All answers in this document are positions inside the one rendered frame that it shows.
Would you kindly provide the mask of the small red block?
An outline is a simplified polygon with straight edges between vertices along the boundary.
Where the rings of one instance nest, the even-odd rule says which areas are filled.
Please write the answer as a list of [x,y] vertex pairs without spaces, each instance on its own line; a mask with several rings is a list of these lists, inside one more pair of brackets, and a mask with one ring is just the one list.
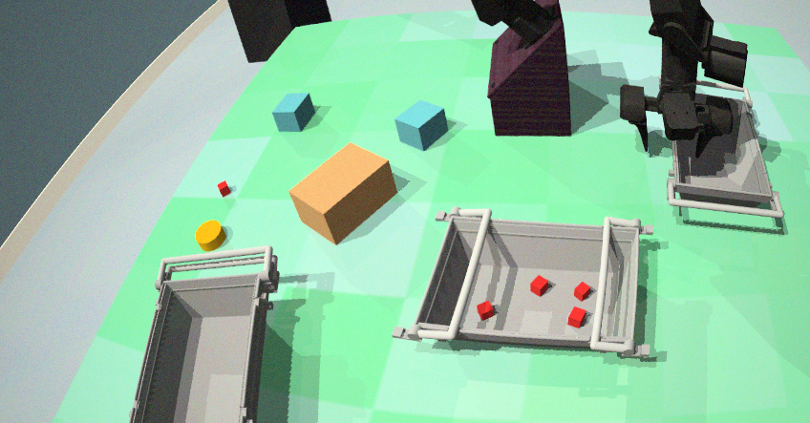
[[479,314],[480,318],[482,319],[482,321],[494,316],[494,310],[491,307],[491,304],[490,304],[489,301],[486,301],[486,302],[478,305],[477,308],[478,308],[478,314]]
[[530,290],[539,297],[541,297],[547,289],[548,280],[544,279],[542,276],[538,276],[530,283]]
[[589,295],[590,286],[581,282],[575,289],[574,289],[574,296],[581,301],[583,301]]
[[225,180],[223,182],[219,183],[218,187],[219,187],[219,191],[222,194],[222,197],[225,197],[225,196],[227,196],[228,194],[231,193],[230,190],[228,189],[228,185],[227,185]]
[[586,318],[586,311],[584,309],[574,307],[568,317],[568,325],[571,325],[575,328],[580,328],[585,318]]

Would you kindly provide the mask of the light blue cube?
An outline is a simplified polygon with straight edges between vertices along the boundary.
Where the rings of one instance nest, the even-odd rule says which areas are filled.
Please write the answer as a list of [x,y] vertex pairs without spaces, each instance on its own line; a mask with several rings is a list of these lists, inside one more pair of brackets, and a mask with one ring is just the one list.
[[399,140],[425,151],[448,132],[444,107],[420,100],[394,118]]
[[279,132],[302,132],[314,113],[309,93],[287,94],[272,111]]

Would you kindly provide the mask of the yellow cylinder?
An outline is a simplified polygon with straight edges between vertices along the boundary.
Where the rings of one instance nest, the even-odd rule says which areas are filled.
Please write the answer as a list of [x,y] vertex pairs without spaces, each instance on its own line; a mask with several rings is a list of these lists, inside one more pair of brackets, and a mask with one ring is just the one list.
[[218,221],[204,222],[197,229],[196,241],[203,251],[213,251],[224,242],[225,233]]

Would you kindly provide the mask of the orange block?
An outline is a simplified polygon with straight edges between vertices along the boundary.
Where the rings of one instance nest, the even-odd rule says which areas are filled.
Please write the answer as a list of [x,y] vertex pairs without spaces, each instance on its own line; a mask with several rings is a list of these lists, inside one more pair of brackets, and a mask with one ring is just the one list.
[[335,245],[397,194],[389,160],[351,142],[288,192],[301,222]]

